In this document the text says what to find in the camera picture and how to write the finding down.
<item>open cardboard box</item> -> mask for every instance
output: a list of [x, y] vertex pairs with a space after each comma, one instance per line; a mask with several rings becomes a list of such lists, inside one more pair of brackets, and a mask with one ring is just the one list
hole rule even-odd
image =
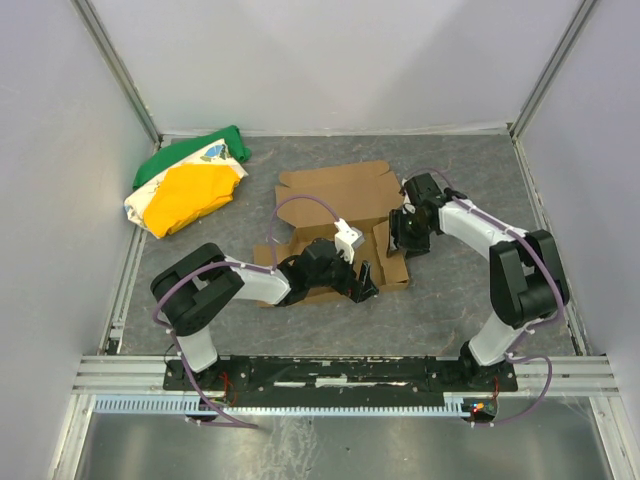
[[[380, 292], [392, 292], [407, 288], [409, 273], [402, 254], [387, 257], [389, 244], [389, 211], [402, 205], [400, 183], [389, 164], [378, 160], [353, 163], [339, 167], [282, 172], [276, 186], [276, 202], [280, 203], [297, 194], [319, 197], [360, 230], [364, 243], [356, 250], [355, 270], [360, 272], [363, 260], [371, 263], [371, 276]], [[336, 227], [333, 216], [317, 202], [297, 199], [283, 205], [278, 217], [293, 225], [295, 230], [288, 245], [277, 245], [278, 262], [291, 255], [298, 255], [318, 237], [333, 240]], [[253, 248], [254, 262], [271, 265], [268, 245]], [[344, 299], [331, 288], [314, 288], [299, 303], [318, 303]]]

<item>floor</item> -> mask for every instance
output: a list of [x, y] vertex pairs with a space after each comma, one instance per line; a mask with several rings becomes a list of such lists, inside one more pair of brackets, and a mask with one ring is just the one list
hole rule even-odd
[[[170, 342], [150, 315], [152, 279], [205, 242], [251, 261], [252, 246], [265, 242], [275, 206], [274, 186], [283, 170], [310, 169], [367, 160], [386, 160], [401, 176], [416, 166], [447, 172], [458, 190], [494, 216], [535, 228], [519, 165], [506, 135], [264, 137], [247, 139], [253, 156], [229, 205], [177, 234], [146, 243], [126, 318], [121, 353], [159, 354]], [[276, 238], [288, 241], [291, 227], [278, 222]], [[487, 319], [489, 268], [458, 240], [439, 236], [432, 251], [409, 261], [410, 286], [363, 304], [348, 300], [286, 309], [232, 302], [211, 324], [222, 354], [276, 355], [446, 355]], [[565, 325], [540, 330], [521, 353], [572, 355]]]
[[[504, 399], [505, 416], [527, 400]], [[94, 414], [78, 480], [612, 479], [586, 398], [547, 399], [517, 423], [434, 417], [251, 417], [260, 430], [179, 416]]]

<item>robotic arm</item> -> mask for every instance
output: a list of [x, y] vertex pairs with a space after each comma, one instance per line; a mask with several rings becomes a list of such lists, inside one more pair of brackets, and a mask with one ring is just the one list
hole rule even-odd
[[435, 232], [457, 237], [489, 261], [494, 312], [461, 350], [461, 361], [471, 375], [481, 367], [501, 363], [527, 327], [544, 321], [558, 309], [543, 272], [509, 231], [523, 237], [533, 248], [551, 275], [563, 304], [567, 304], [569, 289], [549, 232], [527, 232], [505, 225], [478, 209], [463, 194], [451, 188], [441, 191], [430, 174], [407, 180], [403, 191], [404, 205], [389, 214], [390, 252], [405, 249], [408, 258], [428, 253], [430, 235]]
[[258, 300], [288, 306], [303, 300], [314, 287], [331, 287], [359, 303], [377, 295], [371, 279], [371, 265], [362, 262], [356, 277], [355, 250], [364, 242], [360, 231], [340, 219], [334, 240], [317, 238], [300, 255], [283, 260], [277, 268], [238, 262], [207, 243], [171, 266], [151, 283], [158, 302], [181, 280], [211, 264], [220, 268], [198, 275], [176, 290], [162, 306], [175, 330], [180, 350], [191, 369], [201, 372], [218, 360], [208, 330], [222, 308], [232, 299]]

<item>cardboard box lid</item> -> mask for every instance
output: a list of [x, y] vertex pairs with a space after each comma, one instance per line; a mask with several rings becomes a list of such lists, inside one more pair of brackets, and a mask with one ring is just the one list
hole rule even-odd
[[[276, 202], [297, 194], [313, 195], [327, 202], [347, 222], [386, 218], [402, 205], [400, 183], [383, 160], [352, 163], [297, 172], [282, 172]], [[333, 217], [318, 203], [299, 199], [283, 205], [278, 217], [294, 227], [326, 225]]]

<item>white wall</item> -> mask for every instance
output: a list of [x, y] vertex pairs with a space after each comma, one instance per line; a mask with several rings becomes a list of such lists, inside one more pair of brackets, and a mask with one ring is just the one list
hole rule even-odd
[[640, 3], [600, 2], [524, 136], [589, 338], [640, 438]]
[[151, 153], [71, 3], [0, 16], [0, 477], [42, 479], [95, 353]]
[[160, 130], [513, 121], [578, 0], [93, 0]]

